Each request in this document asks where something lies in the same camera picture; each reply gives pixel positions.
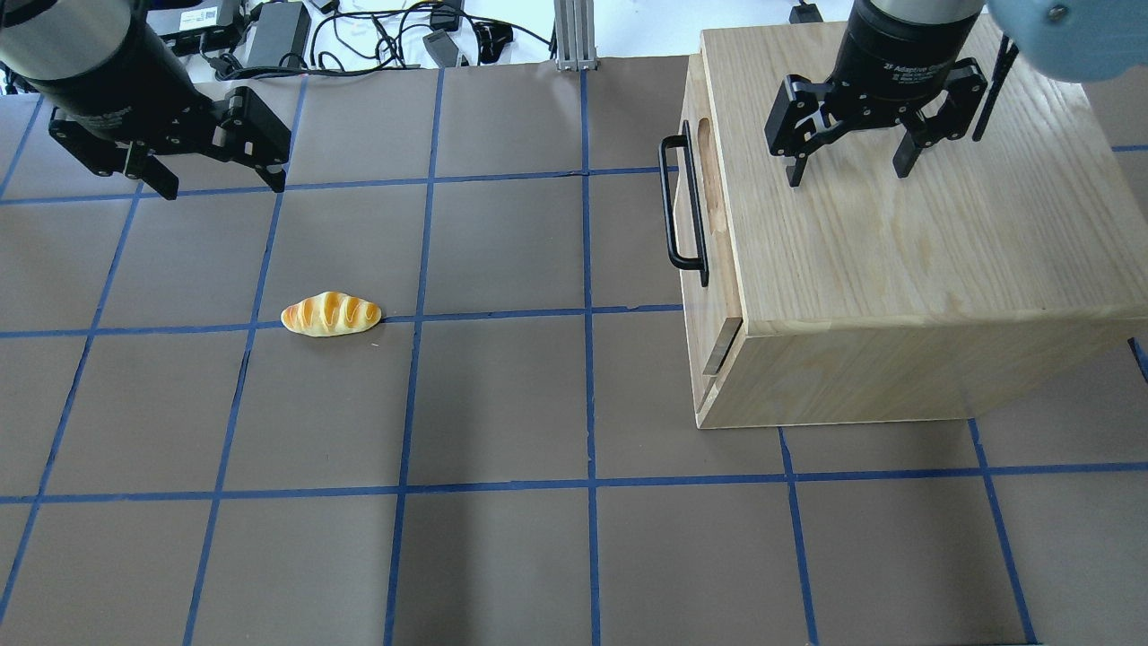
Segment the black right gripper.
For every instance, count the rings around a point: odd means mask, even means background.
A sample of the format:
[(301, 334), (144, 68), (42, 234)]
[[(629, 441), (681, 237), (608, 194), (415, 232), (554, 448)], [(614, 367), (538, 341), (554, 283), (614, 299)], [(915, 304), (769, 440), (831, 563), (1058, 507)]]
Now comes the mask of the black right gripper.
[(827, 83), (788, 73), (765, 126), (770, 154), (792, 159), (788, 186), (800, 187), (813, 153), (850, 129), (902, 124), (892, 164), (910, 176), (922, 151), (965, 137), (987, 78), (959, 54), (983, 1), (856, 1)]

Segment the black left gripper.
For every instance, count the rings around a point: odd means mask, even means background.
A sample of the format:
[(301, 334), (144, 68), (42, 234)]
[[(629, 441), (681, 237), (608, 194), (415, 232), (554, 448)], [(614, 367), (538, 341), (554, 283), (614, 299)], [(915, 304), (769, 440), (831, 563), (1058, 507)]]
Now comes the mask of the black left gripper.
[(49, 135), (94, 176), (121, 173), (174, 200), (179, 179), (152, 150), (211, 143), (214, 159), (284, 193), (287, 124), (247, 86), (205, 98), (131, 1), (3, 1), (1, 59), (56, 107)]

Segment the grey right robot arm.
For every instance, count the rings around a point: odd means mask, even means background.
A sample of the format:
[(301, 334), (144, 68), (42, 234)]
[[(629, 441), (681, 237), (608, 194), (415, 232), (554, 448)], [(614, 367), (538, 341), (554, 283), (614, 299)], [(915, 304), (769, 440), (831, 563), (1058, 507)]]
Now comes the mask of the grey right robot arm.
[(903, 127), (892, 164), (983, 138), (1018, 57), (1068, 83), (1145, 65), (1145, 1), (858, 1), (824, 81), (789, 73), (765, 124), (798, 187), (809, 156), (850, 134)]

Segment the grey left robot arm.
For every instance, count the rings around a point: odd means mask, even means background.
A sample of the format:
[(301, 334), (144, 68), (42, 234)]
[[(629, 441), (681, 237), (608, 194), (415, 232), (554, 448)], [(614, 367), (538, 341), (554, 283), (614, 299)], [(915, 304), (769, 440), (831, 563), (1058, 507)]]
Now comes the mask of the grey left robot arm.
[(130, 1), (7, 1), (1, 57), (51, 103), (51, 137), (94, 176), (173, 200), (179, 179), (161, 159), (197, 154), (284, 192), (290, 129), (250, 87), (201, 93)]

